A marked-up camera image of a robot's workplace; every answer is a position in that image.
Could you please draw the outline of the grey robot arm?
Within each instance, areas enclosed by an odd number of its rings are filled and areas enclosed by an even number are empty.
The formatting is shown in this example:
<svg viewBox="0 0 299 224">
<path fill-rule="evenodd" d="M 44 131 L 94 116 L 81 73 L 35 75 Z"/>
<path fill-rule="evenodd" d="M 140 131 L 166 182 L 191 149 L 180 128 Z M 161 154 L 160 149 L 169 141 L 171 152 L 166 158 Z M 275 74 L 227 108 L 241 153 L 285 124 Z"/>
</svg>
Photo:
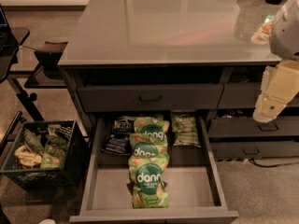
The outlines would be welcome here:
<svg viewBox="0 0 299 224">
<path fill-rule="evenodd" d="M 251 41 L 268 44 L 270 51 L 281 58 L 275 67 L 265 67 L 253 112 L 254 120 L 267 123 L 276 119 L 299 92 L 299 0 L 287 0 Z"/>
</svg>

